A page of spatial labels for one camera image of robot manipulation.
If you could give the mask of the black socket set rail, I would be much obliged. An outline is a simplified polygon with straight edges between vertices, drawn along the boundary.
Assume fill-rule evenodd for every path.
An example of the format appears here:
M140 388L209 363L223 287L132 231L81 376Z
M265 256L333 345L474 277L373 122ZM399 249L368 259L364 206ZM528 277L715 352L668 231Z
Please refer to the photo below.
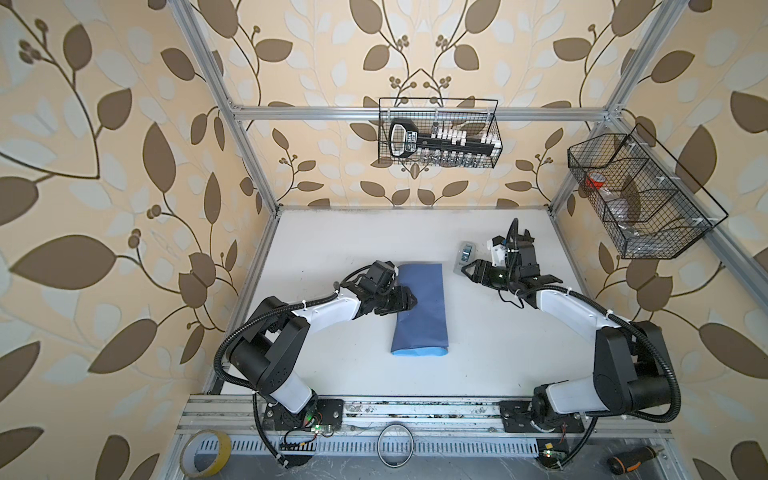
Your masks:
M480 137L471 137L461 129L443 128L433 122L419 127L414 121L398 118L390 123L384 137L384 145L393 158L426 158L436 154L439 158L452 155L459 157L479 156L481 159L497 157L503 144L494 133L483 132Z

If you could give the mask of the orange black screwdriver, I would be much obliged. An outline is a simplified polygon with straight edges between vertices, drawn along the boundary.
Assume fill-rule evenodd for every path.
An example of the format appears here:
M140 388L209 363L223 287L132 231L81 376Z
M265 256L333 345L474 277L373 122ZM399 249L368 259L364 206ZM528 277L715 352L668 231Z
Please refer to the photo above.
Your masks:
M645 445L613 455L607 458L605 463L613 475L624 475L657 458L664 450L664 447Z

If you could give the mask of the yellow tape roll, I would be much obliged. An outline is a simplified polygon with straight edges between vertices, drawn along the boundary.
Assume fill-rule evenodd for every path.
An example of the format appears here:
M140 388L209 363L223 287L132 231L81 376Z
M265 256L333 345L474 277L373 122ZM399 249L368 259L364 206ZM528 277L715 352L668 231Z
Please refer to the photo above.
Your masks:
M218 474L233 451L231 437L218 430L200 430L183 445L179 468L190 479L209 478Z

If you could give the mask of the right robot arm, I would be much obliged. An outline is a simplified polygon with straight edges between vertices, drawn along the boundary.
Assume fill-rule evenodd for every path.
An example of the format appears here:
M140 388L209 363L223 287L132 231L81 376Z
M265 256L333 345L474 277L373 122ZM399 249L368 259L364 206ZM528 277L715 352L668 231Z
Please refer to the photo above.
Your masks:
M628 415L654 423L677 418L682 392L660 327L651 321L630 322L564 287L560 278L542 273L533 237L515 225L491 240L490 252L490 259L478 259L471 245L463 246L459 272L498 294L512 294L517 307L549 314L593 348L591 374L536 387L520 421L551 432L578 414Z

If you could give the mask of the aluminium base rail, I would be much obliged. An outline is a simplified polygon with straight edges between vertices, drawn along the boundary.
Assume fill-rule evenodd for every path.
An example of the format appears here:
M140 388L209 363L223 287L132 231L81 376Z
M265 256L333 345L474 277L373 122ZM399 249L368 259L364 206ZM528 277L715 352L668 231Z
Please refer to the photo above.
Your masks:
M282 408L249 395L195 395L176 433L223 431L236 454L533 459L568 452L591 421L578 414L542 432L519 420L528 405L522 397L323 397L309 426L291 427Z

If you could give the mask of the red capped plastic item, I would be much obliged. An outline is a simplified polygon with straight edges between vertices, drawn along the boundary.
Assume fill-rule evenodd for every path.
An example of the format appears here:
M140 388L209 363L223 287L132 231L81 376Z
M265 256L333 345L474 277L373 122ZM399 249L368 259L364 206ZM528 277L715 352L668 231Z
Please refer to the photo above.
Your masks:
M596 171L590 171L586 174L584 186L588 191L599 191L606 183L606 177Z

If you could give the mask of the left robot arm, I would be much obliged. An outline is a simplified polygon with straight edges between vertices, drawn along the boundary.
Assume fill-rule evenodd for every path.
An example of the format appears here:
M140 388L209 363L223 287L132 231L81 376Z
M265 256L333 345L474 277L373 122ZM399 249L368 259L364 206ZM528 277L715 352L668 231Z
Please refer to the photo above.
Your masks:
M308 417L317 394L294 372L308 336L368 314L412 310L417 298L398 281L397 267L376 261L348 274L331 294L286 303L271 296L229 334L213 360L216 377L248 388L292 415Z

